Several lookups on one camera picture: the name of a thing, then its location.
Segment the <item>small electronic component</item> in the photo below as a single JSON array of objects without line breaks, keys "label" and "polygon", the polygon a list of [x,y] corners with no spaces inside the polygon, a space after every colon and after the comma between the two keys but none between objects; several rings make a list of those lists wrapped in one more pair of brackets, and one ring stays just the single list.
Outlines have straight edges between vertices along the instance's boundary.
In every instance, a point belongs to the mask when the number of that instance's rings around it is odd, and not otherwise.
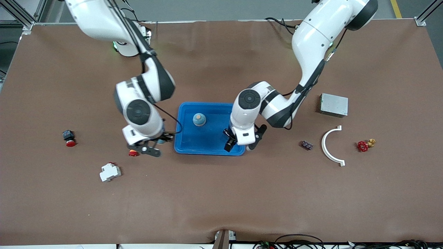
[{"label": "small electronic component", "polygon": [[348,98],[322,93],[320,96],[320,113],[344,117],[348,115]]},{"label": "small electronic component", "polygon": [[109,162],[107,165],[101,167],[100,178],[102,182],[109,182],[112,178],[118,176],[121,176],[121,172],[120,168],[115,166],[115,164]]},{"label": "small electronic component", "polygon": [[313,145],[309,142],[307,142],[306,140],[303,140],[300,142],[300,146],[307,149],[307,150],[312,150]]},{"label": "small electronic component", "polygon": [[66,141],[67,147],[74,147],[77,143],[75,142],[75,135],[72,131],[63,131],[63,139]]}]

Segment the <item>red valve handle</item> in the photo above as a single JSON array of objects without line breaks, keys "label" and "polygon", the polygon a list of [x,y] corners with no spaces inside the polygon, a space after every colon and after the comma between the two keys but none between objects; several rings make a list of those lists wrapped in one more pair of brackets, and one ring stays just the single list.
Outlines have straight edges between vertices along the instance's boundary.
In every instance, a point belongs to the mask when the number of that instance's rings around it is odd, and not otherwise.
[{"label": "red valve handle", "polygon": [[369,146],[365,141],[360,141],[357,144],[357,148],[361,152],[366,152],[366,151],[368,151]]}]

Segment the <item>blue tray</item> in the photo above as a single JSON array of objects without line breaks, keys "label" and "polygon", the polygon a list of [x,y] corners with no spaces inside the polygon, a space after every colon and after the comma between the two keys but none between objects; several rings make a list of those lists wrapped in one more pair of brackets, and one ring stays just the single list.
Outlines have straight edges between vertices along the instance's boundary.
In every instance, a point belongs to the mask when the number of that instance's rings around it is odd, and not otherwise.
[{"label": "blue tray", "polygon": [[[175,136],[174,149],[180,154],[241,156],[245,152],[244,145],[235,145],[231,152],[225,151],[228,137],[223,130],[229,126],[232,104],[184,102],[179,107],[178,120],[183,125],[183,131]],[[203,126],[192,122],[194,114],[206,116]]]}]

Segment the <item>semicircular plastic part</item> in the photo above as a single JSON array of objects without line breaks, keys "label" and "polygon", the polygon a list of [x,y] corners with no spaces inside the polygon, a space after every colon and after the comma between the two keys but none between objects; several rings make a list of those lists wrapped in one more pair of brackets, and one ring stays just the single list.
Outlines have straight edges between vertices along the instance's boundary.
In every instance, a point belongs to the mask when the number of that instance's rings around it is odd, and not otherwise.
[{"label": "semicircular plastic part", "polygon": [[328,149],[326,148],[326,137],[329,135],[329,133],[331,133],[331,132],[335,132],[335,131],[341,131],[341,130],[342,130],[342,126],[339,125],[339,126],[337,126],[336,129],[332,129],[332,130],[326,132],[326,134],[325,134],[325,135],[323,136],[323,138],[322,138],[322,149],[323,149],[323,152],[325,153],[325,155],[326,155],[329,159],[331,159],[332,161],[334,161],[334,162],[336,162],[336,163],[339,163],[339,164],[340,164],[340,167],[343,167],[343,166],[345,166],[345,161],[333,157],[333,156],[329,153]]}]

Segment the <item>table surface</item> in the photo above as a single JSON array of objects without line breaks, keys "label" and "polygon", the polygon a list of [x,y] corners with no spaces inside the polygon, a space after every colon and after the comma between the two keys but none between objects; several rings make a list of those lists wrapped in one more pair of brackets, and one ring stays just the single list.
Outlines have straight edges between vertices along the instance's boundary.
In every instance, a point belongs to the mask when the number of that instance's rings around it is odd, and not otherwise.
[{"label": "table surface", "polygon": [[[286,93],[301,77],[291,36],[272,23],[152,28],[177,84],[159,106],[173,115],[185,101],[233,102],[260,80]],[[129,157],[112,93],[140,69],[77,26],[23,36],[0,97],[0,244],[200,243],[220,229],[239,240],[443,241],[443,71],[414,20],[347,32],[293,129],[268,129],[239,157],[181,155],[171,143],[161,158]],[[315,112],[321,93],[348,97],[349,116]],[[337,125],[327,145],[346,167],[321,150]],[[66,129],[77,146],[64,146]],[[375,147],[358,152],[369,138]],[[123,175],[102,183],[108,162]]]}]

